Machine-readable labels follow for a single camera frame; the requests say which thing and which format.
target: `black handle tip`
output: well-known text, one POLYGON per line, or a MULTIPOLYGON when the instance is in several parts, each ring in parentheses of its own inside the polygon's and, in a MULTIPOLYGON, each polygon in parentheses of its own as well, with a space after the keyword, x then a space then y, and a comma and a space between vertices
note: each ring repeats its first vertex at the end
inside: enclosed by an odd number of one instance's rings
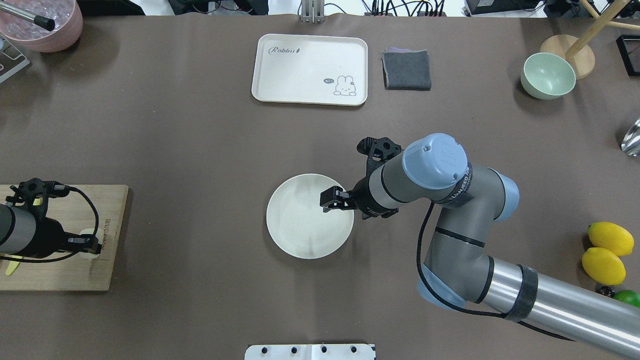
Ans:
POLYGON ((56 22, 53 21, 53 19, 40 15, 36 15, 33 19, 33 23, 48 31, 53 31, 53 29, 56 28, 56 22))

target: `round white plate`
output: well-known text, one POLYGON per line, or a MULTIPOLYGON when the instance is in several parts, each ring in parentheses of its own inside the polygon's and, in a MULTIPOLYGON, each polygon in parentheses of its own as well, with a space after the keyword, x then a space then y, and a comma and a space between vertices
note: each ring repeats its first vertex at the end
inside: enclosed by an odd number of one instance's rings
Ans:
POLYGON ((336 251, 353 227, 353 210, 323 213, 320 193, 338 182, 319 174, 302 174, 280 185, 267 205, 267 228, 284 252, 317 259, 336 251))

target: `wooden cutting board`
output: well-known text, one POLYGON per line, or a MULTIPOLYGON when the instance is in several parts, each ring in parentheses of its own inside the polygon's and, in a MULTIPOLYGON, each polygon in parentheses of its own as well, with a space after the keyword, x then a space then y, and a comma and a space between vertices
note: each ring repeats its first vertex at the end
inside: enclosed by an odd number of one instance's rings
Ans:
MULTIPOLYGON (((0 290, 109 290, 113 262, 122 228, 122 217, 127 203, 129 187, 126 185, 72 185, 84 191, 93 202, 99 215, 100 228, 97 237, 103 248, 99 257, 78 254, 55 263, 21 263, 11 276, 5 275, 9 261, 0 260, 0 290)), ((13 195, 9 185, 0 185, 0 201, 13 195)), ((62 224, 65 231, 80 233, 91 229, 95 219, 89 204, 78 194, 49 199, 47 217, 62 224)), ((65 253, 54 253, 57 258, 65 253)))

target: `folded gray cloth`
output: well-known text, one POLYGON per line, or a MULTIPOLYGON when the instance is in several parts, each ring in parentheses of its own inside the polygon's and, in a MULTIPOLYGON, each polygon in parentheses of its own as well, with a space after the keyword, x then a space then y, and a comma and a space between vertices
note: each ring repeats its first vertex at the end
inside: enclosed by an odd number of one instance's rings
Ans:
POLYGON ((382 53, 385 88, 388 90, 431 90, 429 53, 392 47, 382 53))

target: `wooden stand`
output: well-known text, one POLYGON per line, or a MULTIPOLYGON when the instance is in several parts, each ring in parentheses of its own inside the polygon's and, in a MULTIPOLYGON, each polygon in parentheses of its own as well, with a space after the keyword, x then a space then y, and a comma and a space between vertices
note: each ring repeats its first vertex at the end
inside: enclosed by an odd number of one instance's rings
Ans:
POLYGON ((611 21, 630 0, 616 0, 606 11, 599 16, 591 7, 587 0, 580 0, 580 3, 587 9, 596 21, 582 34, 580 38, 571 35, 555 35, 546 39, 540 51, 543 53, 552 53, 564 58, 575 71, 578 80, 586 78, 596 65, 593 51, 587 45, 591 39, 596 36, 605 26, 616 26, 619 28, 640 30, 640 26, 633 24, 622 24, 620 22, 611 21))
MULTIPOLYGON (((73 186, 84 191, 98 210, 97 236, 103 241, 102 254, 95 259, 80 253, 55 263, 21 263, 11 276, 4 274, 9 261, 0 261, 0 290, 109 290, 129 188, 126 185, 73 186)), ((0 197, 4 199, 7 195, 13 195, 9 185, 0 185, 0 197)), ((47 217, 59 221, 65 231, 76 234, 92 228, 95 222, 91 208, 76 193, 51 199, 47 217)), ((55 253, 50 258, 62 255, 55 253)))

